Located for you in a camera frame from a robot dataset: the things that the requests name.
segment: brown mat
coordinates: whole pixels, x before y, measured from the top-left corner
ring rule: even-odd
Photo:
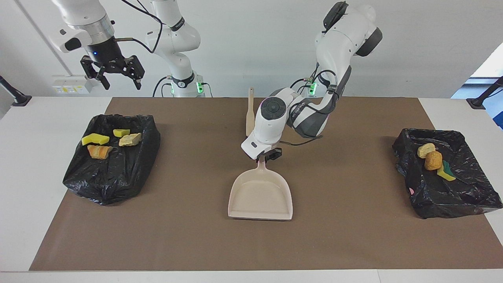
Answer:
[[[227,217],[233,181],[256,166],[240,149],[246,98],[114,98],[107,113],[154,115],[150,177],[115,206],[68,192],[30,270],[503,268],[484,215],[412,210],[391,145],[402,128],[433,128],[418,99],[344,97],[324,138],[283,146],[268,168],[290,185],[290,222]]]

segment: yellow object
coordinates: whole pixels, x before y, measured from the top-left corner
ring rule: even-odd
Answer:
[[[439,175],[440,177],[446,179],[449,182],[456,180],[456,177],[453,177],[453,176],[445,173],[445,171],[444,171],[444,164],[442,164],[442,166],[437,170],[437,175]]]
[[[434,152],[435,151],[435,145],[432,144],[432,143],[429,143],[429,144],[425,144],[424,146],[422,147],[419,147],[417,149],[417,156],[419,156],[419,158],[426,158],[426,155],[430,152]]]
[[[88,145],[89,155],[91,155],[91,158],[94,158],[94,159],[107,159],[108,153],[112,149],[113,149],[113,147]]]
[[[141,142],[141,133],[132,133],[129,135],[123,136],[119,140],[119,146],[120,147],[132,147]]]
[[[114,136],[116,137],[123,137],[125,135],[128,135],[131,133],[131,130],[129,129],[114,129]]]
[[[108,137],[106,135],[92,133],[92,134],[88,134],[82,138],[82,145],[85,146],[90,143],[104,145],[104,144],[108,143],[109,140],[110,140],[110,137]]]
[[[430,152],[426,155],[425,168],[432,171],[442,167],[442,154],[439,152]]]

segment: dustpan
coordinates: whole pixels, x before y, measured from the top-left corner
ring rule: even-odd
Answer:
[[[291,220],[290,187],[280,174],[266,168],[262,157],[256,169],[242,173],[234,181],[227,212],[232,218]]]

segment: black stand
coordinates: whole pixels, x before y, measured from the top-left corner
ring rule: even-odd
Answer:
[[[484,100],[487,97],[489,97],[493,92],[495,92],[495,90],[497,90],[501,86],[503,86],[503,77],[499,78],[496,82],[494,82],[494,84],[492,84],[479,97],[477,97],[477,98],[467,98],[466,101],[468,101],[468,104],[473,109],[484,109],[485,110],[485,107],[482,105],[482,103],[484,103]]]
[[[25,106],[32,98],[31,95],[24,95],[22,92],[15,89],[2,76],[0,76],[0,84],[14,97],[12,106]]]

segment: brush handle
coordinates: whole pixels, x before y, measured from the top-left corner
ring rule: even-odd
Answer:
[[[248,90],[248,111],[246,112],[246,136],[249,136],[255,128],[255,114],[253,112],[254,90]]]

